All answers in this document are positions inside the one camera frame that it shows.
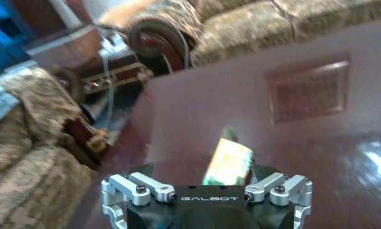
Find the framed picture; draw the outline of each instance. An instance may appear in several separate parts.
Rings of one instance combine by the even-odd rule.
[[[346,53],[277,68],[266,75],[274,124],[345,110],[350,59]]]

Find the silver metal bracket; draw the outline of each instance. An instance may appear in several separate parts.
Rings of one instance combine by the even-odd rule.
[[[294,175],[282,186],[275,186],[269,191],[269,201],[273,205],[286,206],[289,202],[294,207],[294,229],[303,227],[305,216],[311,211],[311,181],[301,175]]]
[[[172,185],[160,183],[138,172],[129,174],[128,179],[133,183],[144,184],[158,202],[169,203],[176,199],[174,188]]]
[[[285,182],[285,176],[281,173],[273,173],[258,183],[245,186],[243,198],[250,203],[262,202],[265,194],[277,185]]]
[[[121,175],[112,175],[101,181],[102,213],[109,216],[113,229],[126,229],[124,211],[117,205],[132,201],[136,206],[145,206],[150,201],[150,191],[125,179]]]

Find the bolt head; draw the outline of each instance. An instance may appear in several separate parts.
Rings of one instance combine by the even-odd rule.
[[[145,185],[137,185],[136,190],[137,190],[137,193],[144,193],[146,191]]]
[[[243,195],[243,200],[245,200],[246,202],[250,202],[250,201],[253,200],[253,196],[251,196],[249,193],[246,193],[246,194]]]
[[[283,192],[285,192],[285,187],[283,187],[283,185],[277,185],[273,189],[274,189],[278,193],[283,193]]]
[[[176,198],[177,198],[176,194],[174,194],[174,193],[170,193],[169,196],[168,196],[168,202],[174,201]]]

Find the glossy wooden table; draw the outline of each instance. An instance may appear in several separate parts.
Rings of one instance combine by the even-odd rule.
[[[345,109],[273,124],[266,72],[341,51],[350,56]],[[381,22],[152,80],[100,177],[153,162],[156,179],[198,184],[225,125],[257,163],[311,179],[305,228],[381,228]],[[98,189],[97,180],[72,228],[109,228]]]

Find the sofa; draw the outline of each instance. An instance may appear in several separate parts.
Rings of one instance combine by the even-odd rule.
[[[193,66],[202,66],[379,18],[381,0],[157,0],[122,28],[100,25],[120,29],[138,53],[164,54],[180,70],[184,42],[174,27]]]
[[[40,68],[0,77],[18,103],[0,119],[0,228],[65,228],[96,172],[64,132],[81,110]]]

